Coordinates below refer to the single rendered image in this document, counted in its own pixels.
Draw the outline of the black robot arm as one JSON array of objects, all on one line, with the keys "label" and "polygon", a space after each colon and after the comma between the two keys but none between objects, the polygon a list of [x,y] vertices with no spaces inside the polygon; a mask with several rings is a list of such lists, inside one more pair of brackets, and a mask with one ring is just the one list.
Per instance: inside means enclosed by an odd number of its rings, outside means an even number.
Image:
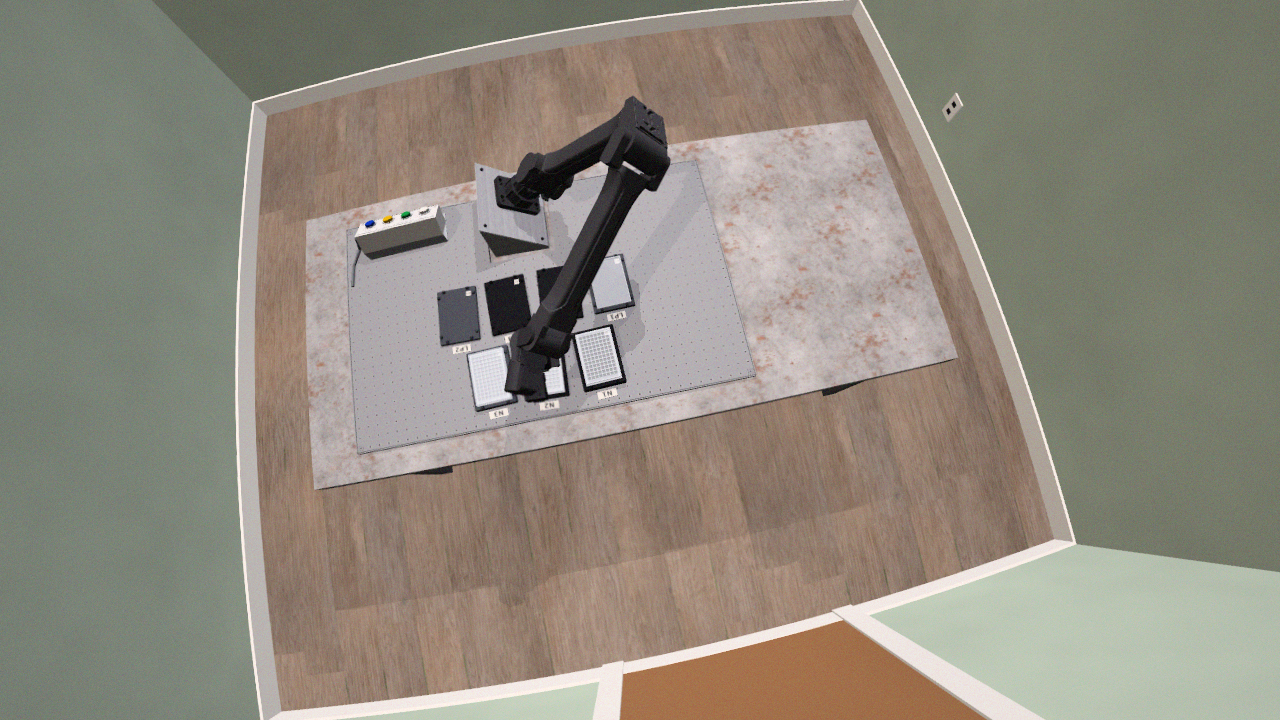
[{"label": "black robot arm", "polygon": [[[556,284],[538,313],[532,313],[529,325],[515,331],[509,338],[512,355],[504,391],[524,395],[529,404],[549,400],[543,370],[552,368],[550,357],[561,359],[570,351],[571,332],[582,300],[625,218],[643,190],[658,190],[669,168],[663,117],[645,109],[646,105],[631,96],[611,120],[556,152],[529,152],[520,163],[517,174],[512,178],[497,176],[494,179],[498,208],[536,217],[540,193],[547,202],[561,199],[573,183],[575,174],[599,161],[608,167],[602,192]],[[639,176],[622,165],[623,161],[644,174]]]}]

